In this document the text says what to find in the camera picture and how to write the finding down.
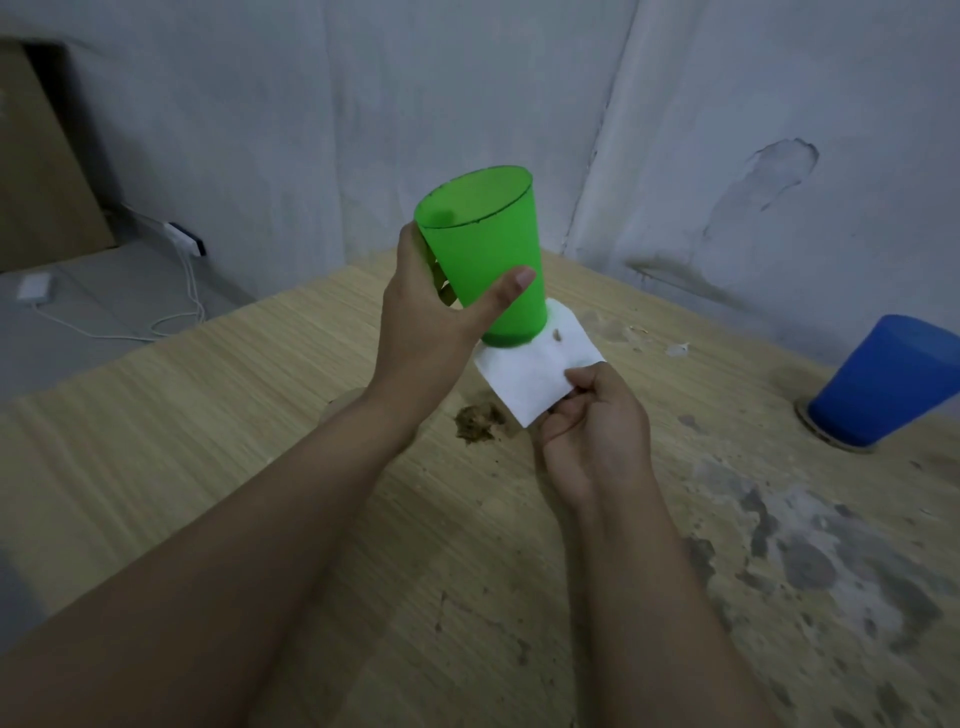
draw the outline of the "white cable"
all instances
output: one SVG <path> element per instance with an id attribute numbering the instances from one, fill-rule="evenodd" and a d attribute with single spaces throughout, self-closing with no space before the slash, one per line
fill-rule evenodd
<path id="1" fill-rule="evenodd" d="M 186 254 L 183 253 L 176 245 L 174 246 L 174 250 L 177 251 L 177 258 L 180 259 L 180 265 L 183 266 L 183 271 L 186 274 L 186 296 L 188 299 L 190 299 L 191 303 L 194 303 L 197 306 L 197 308 L 193 311 L 186 311 L 184 313 L 175 313 L 170 316 L 164 316 L 163 318 L 157 319 L 150 324 L 150 333 L 161 338 L 173 336 L 172 333 L 164 333 L 163 331 L 156 330 L 156 327 L 166 321 L 182 319 L 186 316 L 193 316 L 196 319 L 197 326 L 206 321 L 206 309 L 204 308 L 204 305 L 200 303 L 200 293 L 197 290 L 197 278 L 193 272 L 193 265 L 190 264 L 189 257 L 187 257 Z"/>
<path id="2" fill-rule="evenodd" d="M 139 210 L 133 209 L 129 205 L 123 205 L 123 207 L 129 210 L 130 212 L 132 212 L 137 217 L 141 217 L 144 220 L 148 220 L 152 223 L 156 223 L 157 225 L 163 226 L 162 220 L 157 220 L 155 217 L 151 217 L 150 215 L 145 215 Z M 155 334 L 159 338 L 149 338 L 146 336 L 123 336 L 123 335 L 106 336 L 106 335 L 100 335 L 100 334 L 93 334 L 93 333 L 90 333 L 89 331 L 84 331 L 82 328 L 75 327 L 73 324 L 69 324 L 62 319 L 58 319 L 56 316 L 52 316 L 49 313 L 44 313 L 39 309 L 39 306 L 37 306 L 36 303 L 33 304 L 33 310 L 36 311 L 36 313 L 40 314 L 40 316 L 42 316 L 43 318 L 49 319 L 50 321 L 55 321 L 58 324 L 61 324 L 62 326 L 66 326 L 67 328 L 72 328 L 77 333 L 80 333 L 83 336 L 86 336 L 87 338 L 90 338 L 90 339 L 120 339 L 124 341 L 141 341 L 147 344 L 153 344 L 154 342 L 159 341 L 160 338 L 166 338 L 167 336 L 174 335 L 172 333 L 163 333 L 162 331 L 156 330 L 157 326 L 159 326 L 160 324 L 166 321 L 173 321 L 174 319 L 181 319 L 181 318 L 185 318 L 186 316 L 193 316 L 194 319 L 196 320 L 196 326 L 199 326 L 200 324 L 206 321 L 206 308 L 204 308 L 204 305 L 200 301 L 200 291 L 197 288 L 197 277 L 193 272 L 193 264 L 190 262 L 189 256 L 186 253 L 184 253 L 180 248 L 178 248 L 177 245 L 174 245 L 174 250 L 177 252 L 177 258 L 180 259 L 180 265 L 183 266 L 183 271 L 186 274 L 186 296 L 188 299 L 190 299 L 190 302 L 196 306 L 196 308 L 192 311 L 186 311 L 184 313 L 175 313 L 175 314 L 172 314 L 171 316 L 164 316 L 162 318 L 157 319 L 152 324 L 150 324 L 150 332 L 152 334 Z"/>
<path id="3" fill-rule="evenodd" d="M 152 344 L 156 341 L 156 339 L 148 339 L 143 336 L 104 336 L 101 334 L 90 333 L 89 331 L 84 331 L 82 328 L 75 327 L 73 324 L 68 324 L 64 320 L 58 319 L 56 316 L 51 316 L 49 313 L 44 313 L 43 311 L 40 310 L 39 306 L 36 305 L 36 303 L 34 303 L 33 309 L 38 314 L 40 314 L 40 316 L 42 316 L 43 318 L 50 319 L 50 321 L 56 321 L 58 324 L 66 326 L 67 328 L 72 328 L 77 333 L 81 333 L 90 339 L 123 339 L 125 341 L 144 341 L 144 342 L 147 342 L 148 344 Z"/>
<path id="4" fill-rule="evenodd" d="M 123 204 L 123 207 L 124 209 L 127 209 L 130 212 L 132 212 L 137 217 L 163 227 L 162 220 L 159 220 L 155 217 L 152 217 L 151 215 L 140 212 L 140 210 L 134 209 L 129 205 Z M 188 299 L 190 299 L 190 302 L 196 306 L 196 310 L 186 311 L 184 313 L 175 313 L 171 316 L 164 316 L 162 318 L 157 319 L 152 324 L 150 324 L 150 333 L 156 336 L 159 336 L 161 338 L 166 338 L 167 336 L 173 336 L 172 333 L 164 333 L 163 331 L 156 330 L 156 327 L 158 327 L 160 324 L 163 324 L 164 322 L 173 321 L 174 319 L 182 319 L 187 316 L 193 316 L 195 318 L 195 321 L 196 321 L 195 326 L 199 326 L 200 324 L 206 321 L 206 309 L 204 308 L 204 305 L 200 302 L 200 290 L 197 287 L 197 277 L 193 271 L 193 263 L 190 261 L 189 255 L 184 253 L 177 245 L 173 243 L 172 240 L 170 241 L 170 243 L 171 245 L 174 246 L 174 251 L 177 252 L 177 258 L 180 259 L 180 265 L 183 266 L 183 271 L 186 274 L 186 296 Z"/>

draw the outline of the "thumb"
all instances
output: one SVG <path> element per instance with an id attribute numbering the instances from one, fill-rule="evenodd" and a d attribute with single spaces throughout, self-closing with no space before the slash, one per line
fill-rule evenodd
<path id="1" fill-rule="evenodd" d="M 493 326 L 504 311 L 510 308 L 537 277 L 537 271 L 526 265 L 518 265 L 495 280 L 483 296 L 464 309 L 471 335 L 480 338 Z"/>
<path id="2" fill-rule="evenodd" d="M 624 394 L 632 394 L 627 382 L 606 361 L 588 367 L 567 369 L 564 374 L 570 384 L 595 392 L 600 401 L 614 401 Z"/>

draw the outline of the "forearm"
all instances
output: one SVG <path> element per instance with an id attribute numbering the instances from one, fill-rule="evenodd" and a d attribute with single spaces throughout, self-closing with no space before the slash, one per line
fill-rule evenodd
<path id="1" fill-rule="evenodd" d="M 779 725 L 711 612 L 656 482 L 629 492 L 582 520 L 605 725 Z"/>
<path id="2" fill-rule="evenodd" d="M 48 620 L 0 661 L 5 719 L 241 718 L 338 538 L 409 436 L 387 422 L 375 402 L 358 401 Z"/>

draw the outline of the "left hand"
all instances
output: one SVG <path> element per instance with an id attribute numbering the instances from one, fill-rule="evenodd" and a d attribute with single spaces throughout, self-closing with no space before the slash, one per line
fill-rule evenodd
<path id="1" fill-rule="evenodd" d="M 517 266 L 495 280 L 472 305 L 448 308 L 452 290 L 416 223 L 400 231 L 396 272 L 383 293 L 380 344 L 368 394 L 416 427 L 464 372 L 477 341 L 537 276 Z"/>

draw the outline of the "hand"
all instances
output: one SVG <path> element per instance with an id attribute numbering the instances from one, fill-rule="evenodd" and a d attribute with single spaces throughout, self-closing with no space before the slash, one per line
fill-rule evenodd
<path id="1" fill-rule="evenodd" d="M 380 345 L 368 394 L 416 427 L 453 389 L 477 341 L 537 276 L 517 266 L 472 305 L 448 308 L 453 291 L 415 223 L 400 231 L 396 272 L 383 294 Z"/>
<path id="2" fill-rule="evenodd" d="M 579 519 L 604 518 L 656 483 L 650 419 L 607 362 L 568 369 L 566 378 L 577 389 L 557 402 L 540 426 L 543 459 L 554 487 Z"/>

